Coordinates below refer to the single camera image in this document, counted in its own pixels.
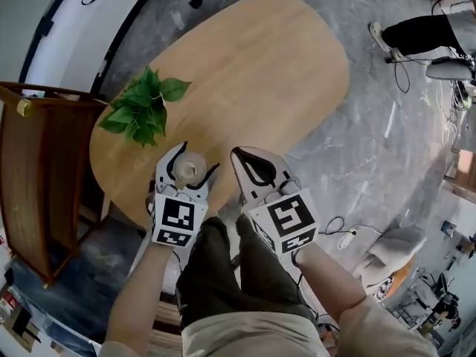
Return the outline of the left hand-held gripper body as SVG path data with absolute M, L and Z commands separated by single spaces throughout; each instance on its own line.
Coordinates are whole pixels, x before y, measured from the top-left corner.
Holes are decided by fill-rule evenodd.
M 147 211 L 152 221 L 151 241 L 174 248 L 193 244 L 208 211 L 206 201 L 194 201 L 171 186 L 163 193 L 153 191 L 147 198 Z

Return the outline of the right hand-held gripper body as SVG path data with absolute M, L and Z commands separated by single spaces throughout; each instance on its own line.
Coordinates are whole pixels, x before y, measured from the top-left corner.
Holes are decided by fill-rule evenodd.
M 313 242 L 320 225 L 309 189 L 296 178 L 281 185 L 254 186 L 248 193 L 248 218 L 275 254 L 288 254 Z

